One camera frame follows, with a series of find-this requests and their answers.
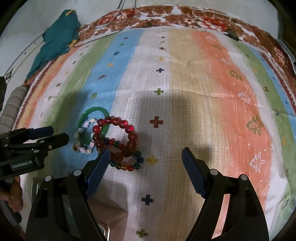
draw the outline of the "floral border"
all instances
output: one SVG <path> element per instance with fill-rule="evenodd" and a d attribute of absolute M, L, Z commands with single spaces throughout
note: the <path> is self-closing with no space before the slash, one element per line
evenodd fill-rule
<path fill-rule="evenodd" d="M 296 96 L 296 74 L 288 54 L 268 32 L 256 26 L 226 16 L 224 13 L 213 9 L 199 9 L 187 6 L 152 5 L 135 8 L 135 11 L 133 8 L 123 9 L 121 14 L 116 16 L 117 13 L 117 10 L 109 12 L 89 25 L 81 26 L 80 40 L 77 44 L 83 44 L 88 39 L 95 40 L 109 33 L 120 31 L 125 27 L 150 28 L 180 25 L 189 28 L 212 29 L 221 33 L 227 32 L 236 40 L 244 41 L 268 52 L 285 73 L 287 84 Z M 102 27 L 113 18 L 114 20 L 110 24 Z"/>

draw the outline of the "human hand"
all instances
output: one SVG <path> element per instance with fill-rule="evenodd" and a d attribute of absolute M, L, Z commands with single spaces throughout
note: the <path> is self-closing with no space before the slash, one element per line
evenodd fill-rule
<path fill-rule="evenodd" d="M 13 178 L 9 192 L 0 187 L 0 199 L 7 201 L 8 205 L 14 212 L 19 212 L 23 209 L 22 187 L 20 186 L 20 176 Z"/>

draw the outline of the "red cross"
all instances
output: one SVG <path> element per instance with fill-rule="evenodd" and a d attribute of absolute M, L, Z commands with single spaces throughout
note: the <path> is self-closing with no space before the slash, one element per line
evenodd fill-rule
<path fill-rule="evenodd" d="M 163 120 L 159 120 L 159 116 L 155 116 L 154 120 L 150 120 L 150 124 L 153 124 L 154 128 L 158 128 L 158 125 L 163 125 Z"/>

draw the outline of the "blue stripe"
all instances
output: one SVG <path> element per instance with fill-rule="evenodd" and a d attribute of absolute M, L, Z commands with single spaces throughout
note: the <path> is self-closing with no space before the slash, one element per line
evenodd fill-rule
<path fill-rule="evenodd" d="M 292 129 L 292 132 L 293 132 L 294 140 L 296 142 L 296 117 L 295 117 L 295 114 L 294 114 L 292 104 L 291 104 L 291 102 L 290 102 L 290 100 L 289 100 L 283 86 L 281 85 L 281 83 L 280 83 L 279 79 L 277 78 L 276 74 L 273 72 L 272 68 L 270 68 L 268 63 L 262 58 L 261 54 L 258 51 L 256 51 L 255 49 L 253 49 L 253 48 L 251 48 L 249 46 L 248 46 L 248 48 L 260 60 L 260 62 L 264 66 L 269 78 L 273 82 L 273 84 L 274 84 L 274 86 L 276 88 L 276 91 L 277 91 L 278 95 L 280 96 L 281 101 L 282 101 L 282 103 L 283 103 L 283 105 L 285 107 L 285 111 L 286 111 L 286 114 L 288 115 L 288 119 L 289 119 L 291 129 Z"/>
<path fill-rule="evenodd" d="M 102 58 L 92 68 L 85 85 L 76 95 L 77 104 L 71 112 L 69 122 L 63 129 L 63 132 L 70 136 L 69 144 L 55 150 L 55 157 L 51 160 L 55 177 L 65 176 L 67 172 L 74 169 L 82 169 L 89 160 L 97 157 L 96 151 L 92 154 L 83 154 L 72 150 L 75 143 L 74 133 L 77 131 L 78 118 L 87 109 L 94 106 L 104 107 L 110 113 L 122 75 L 127 69 L 143 31 L 141 29 L 129 29 L 119 33 Z M 98 119 L 104 116 L 100 112 L 94 112 L 89 117 Z M 89 138 L 91 132 L 91 128 L 88 128 Z"/>

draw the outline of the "bed sheet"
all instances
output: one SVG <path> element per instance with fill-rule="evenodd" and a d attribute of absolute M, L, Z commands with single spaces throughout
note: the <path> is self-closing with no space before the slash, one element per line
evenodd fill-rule
<path fill-rule="evenodd" d="M 15 128 L 51 125 L 70 136 L 28 180 L 66 176 L 97 156 L 73 145 L 79 117 L 101 106 L 134 125 L 145 159 L 133 172 L 109 166 L 95 194 L 128 211 L 124 240 L 186 239 L 203 204 L 181 162 L 186 146 L 223 175 L 248 175 L 272 239 L 296 206 L 296 88 L 288 55 L 265 31 L 212 9 L 125 9 L 93 29 L 115 15 L 81 27 L 80 47 L 27 81 Z M 127 141 L 115 126 L 107 137 Z M 153 203 L 145 205 L 146 195 Z"/>

